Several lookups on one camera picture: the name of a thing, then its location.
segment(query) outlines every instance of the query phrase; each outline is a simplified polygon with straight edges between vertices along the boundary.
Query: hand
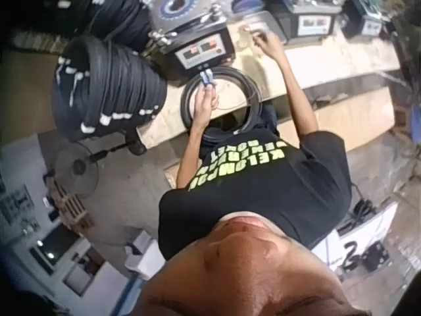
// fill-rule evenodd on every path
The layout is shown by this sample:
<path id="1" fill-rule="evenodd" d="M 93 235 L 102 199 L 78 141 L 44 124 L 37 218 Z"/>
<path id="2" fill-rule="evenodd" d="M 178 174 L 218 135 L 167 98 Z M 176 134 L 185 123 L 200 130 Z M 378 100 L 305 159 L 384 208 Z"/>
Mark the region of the hand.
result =
<path id="1" fill-rule="evenodd" d="M 279 37 L 273 32 L 259 32 L 253 34 L 253 41 L 270 58 L 278 60 L 286 57 L 284 45 Z"/>
<path id="2" fill-rule="evenodd" d="M 215 87 L 211 84 L 205 86 L 200 83 L 195 97 L 195 112 L 192 130 L 203 132 L 211 121 L 211 113 L 218 107 L 219 98 Z"/>

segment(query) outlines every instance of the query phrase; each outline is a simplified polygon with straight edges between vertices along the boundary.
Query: cable connector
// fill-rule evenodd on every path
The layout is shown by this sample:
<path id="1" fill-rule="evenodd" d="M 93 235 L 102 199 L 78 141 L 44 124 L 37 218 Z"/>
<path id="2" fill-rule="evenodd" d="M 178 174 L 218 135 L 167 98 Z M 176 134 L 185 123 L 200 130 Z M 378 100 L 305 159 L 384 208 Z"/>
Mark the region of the cable connector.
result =
<path id="1" fill-rule="evenodd" d="M 213 78 L 213 72 L 211 69 L 206 69 L 200 72 L 200 77 L 202 78 L 202 82 L 205 86 L 208 84 L 212 84 L 213 86 L 216 85 L 216 81 Z"/>

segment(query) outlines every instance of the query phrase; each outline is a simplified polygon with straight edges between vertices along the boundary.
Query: black t-shirt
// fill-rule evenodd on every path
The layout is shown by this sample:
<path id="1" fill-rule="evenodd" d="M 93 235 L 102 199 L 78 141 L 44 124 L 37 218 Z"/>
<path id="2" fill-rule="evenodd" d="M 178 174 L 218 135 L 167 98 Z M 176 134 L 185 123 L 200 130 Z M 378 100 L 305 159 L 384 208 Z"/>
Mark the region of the black t-shirt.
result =
<path id="1" fill-rule="evenodd" d="M 250 211 L 311 249 L 344 218 L 350 202 L 340 137 L 315 132 L 297 149 L 267 129 L 254 129 L 207 155 L 186 189 L 165 193 L 159 248 L 168 260 L 206 236 L 224 215 Z"/>

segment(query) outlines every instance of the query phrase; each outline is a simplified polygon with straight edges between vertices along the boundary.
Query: machine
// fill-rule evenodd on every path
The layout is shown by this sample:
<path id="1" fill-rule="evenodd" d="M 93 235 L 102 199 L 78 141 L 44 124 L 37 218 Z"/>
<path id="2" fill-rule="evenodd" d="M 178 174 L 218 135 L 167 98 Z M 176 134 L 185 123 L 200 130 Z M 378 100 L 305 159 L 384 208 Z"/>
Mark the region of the machine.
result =
<path id="1" fill-rule="evenodd" d="M 343 6 L 343 35 L 348 39 L 369 39 L 380 35 L 382 14 L 372 0 L 347 0 Z"/>
<path id="2" fill-rule="evenodd" d="M 340 0 L 271 0 L 267 9 L 280 24 L 287 45 L 318 42 L 333 33 Z"/>
<path id="3" fill-rule="evenodd" d="M 221 6 L 200 0 L 155 0 L 151 38 L 168 63 L 188 78 L 235 58 Z"/>

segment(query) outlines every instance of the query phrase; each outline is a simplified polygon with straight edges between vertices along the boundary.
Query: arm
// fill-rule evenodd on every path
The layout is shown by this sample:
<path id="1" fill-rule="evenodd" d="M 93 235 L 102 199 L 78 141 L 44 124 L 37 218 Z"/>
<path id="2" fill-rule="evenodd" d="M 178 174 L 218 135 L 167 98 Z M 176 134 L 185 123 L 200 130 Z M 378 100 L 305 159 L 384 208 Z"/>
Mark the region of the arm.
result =
<path id="1" fill-rule="evenodd" d="M 193 124 L 190 129 L 189 142 L 178 169 L 176 187 L 185 188 L 197 171 L 199 163 L 199 150 L 203 132 L 209 125 L 212 110 L 218 107 L 218 97 L 215 88 L 208 85 L 200 85 L 195 97 L 195 113 Z"/>
<path id="2" fill-rule="evenodd" d="M 189 142 L 180 163 L 177 174 L 177 189 L 185 188 L 196 174 L 197 165 L 199 163 L 199 149 L 203 131 L 191 130 Z"/>
<path id="3" fill-rule="evenodd" d="M 300 140 L 318 131 L 318 123 L 304 91 L 298 85 L 279 37 L 274 33 L 254 36 L 255 43 L 278 64 L 284 77 L 292 119 Z"/>

